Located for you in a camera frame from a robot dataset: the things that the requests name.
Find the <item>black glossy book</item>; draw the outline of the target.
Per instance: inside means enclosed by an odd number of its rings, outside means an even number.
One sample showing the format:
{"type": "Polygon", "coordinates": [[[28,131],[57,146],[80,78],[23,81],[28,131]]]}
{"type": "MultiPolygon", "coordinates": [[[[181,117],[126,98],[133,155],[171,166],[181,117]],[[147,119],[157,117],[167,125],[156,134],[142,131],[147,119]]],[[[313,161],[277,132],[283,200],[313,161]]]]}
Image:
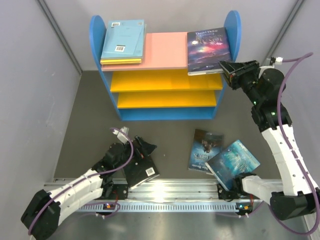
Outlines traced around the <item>black glossy book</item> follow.
{"type": "Polygon", "coordinates": [[[125,179],[130,190],[160,175],[153,159],[141,151],[134,153],[130,162],[123,168],[125,179]]]}

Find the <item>purple Robinson Crusoe book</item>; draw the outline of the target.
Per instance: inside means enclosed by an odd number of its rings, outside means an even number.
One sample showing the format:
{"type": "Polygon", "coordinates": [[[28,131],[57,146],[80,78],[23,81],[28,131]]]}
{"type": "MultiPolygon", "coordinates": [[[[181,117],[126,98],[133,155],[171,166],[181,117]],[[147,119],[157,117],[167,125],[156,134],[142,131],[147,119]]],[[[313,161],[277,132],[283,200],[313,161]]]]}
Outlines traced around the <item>purple Robinson Crusoe book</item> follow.
{"type": "Polygon", "coordinates": [[[224,27],[187,33],[189,76],[222,73],[220,61],[231,60],[228,36],[224,27]]]}

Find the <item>yellow book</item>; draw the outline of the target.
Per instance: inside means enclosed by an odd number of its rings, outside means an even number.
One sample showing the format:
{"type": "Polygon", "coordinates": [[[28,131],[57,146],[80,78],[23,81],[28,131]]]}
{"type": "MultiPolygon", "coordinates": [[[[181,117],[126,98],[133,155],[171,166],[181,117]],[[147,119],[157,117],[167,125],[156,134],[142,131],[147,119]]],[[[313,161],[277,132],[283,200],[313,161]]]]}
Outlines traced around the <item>yellow book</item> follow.
{"type": "Polygon", "coordinates": [[[140,64],[142,59],[101,59],[101,65],[121,65],[121,64],[140,64]]]}

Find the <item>light blue book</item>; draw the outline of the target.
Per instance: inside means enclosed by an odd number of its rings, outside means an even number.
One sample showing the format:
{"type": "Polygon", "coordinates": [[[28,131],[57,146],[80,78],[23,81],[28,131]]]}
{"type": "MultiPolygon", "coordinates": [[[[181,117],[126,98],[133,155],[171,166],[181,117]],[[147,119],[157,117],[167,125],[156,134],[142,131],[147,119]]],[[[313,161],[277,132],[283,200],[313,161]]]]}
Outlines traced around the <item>light blue book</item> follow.
{"type": "Polygon", "coordinates": [[[143,19],[110,20],[106,29],[101,59],[142,59],[145,29],[143,19]]]}

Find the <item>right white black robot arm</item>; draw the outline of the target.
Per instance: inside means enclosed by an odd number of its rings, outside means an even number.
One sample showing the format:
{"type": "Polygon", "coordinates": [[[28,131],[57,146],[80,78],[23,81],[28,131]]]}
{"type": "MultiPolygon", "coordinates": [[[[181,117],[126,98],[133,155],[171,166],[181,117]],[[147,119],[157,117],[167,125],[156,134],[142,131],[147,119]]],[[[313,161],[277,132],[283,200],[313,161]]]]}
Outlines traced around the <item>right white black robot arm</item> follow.
{"type": "Polygon", "coordinates": [[[294,136],[292,120],[281,103],[284,74],[273,67],[262,69],[256,60],[220,61],[223,76],[233,89],[242,89],[252,103],[251,116],[272,152],[282,187],[254,173],[240,173],[231,191],[238,198],[254,195],[267,203],[281,221],[320,213],[320,188],[304,164],[294,136]]]}

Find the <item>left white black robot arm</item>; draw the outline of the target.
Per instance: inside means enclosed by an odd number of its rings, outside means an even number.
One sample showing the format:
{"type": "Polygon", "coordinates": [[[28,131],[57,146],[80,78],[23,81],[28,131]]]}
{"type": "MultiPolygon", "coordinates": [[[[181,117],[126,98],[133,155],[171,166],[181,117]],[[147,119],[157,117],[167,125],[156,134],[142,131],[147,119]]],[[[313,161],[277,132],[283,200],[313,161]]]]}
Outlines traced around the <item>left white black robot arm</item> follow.
{"type": "Polygon", "coordinates": [[[113,175],[122,170],[129,189],[157,176],[151,157],[157,148],[139,136],[113,143],[105,155],[87,172],[55,190],[39,190],[21,216],[28,234],[37,240],[48,239],[72,213],[90,201],[113,194],[113,175]]]}

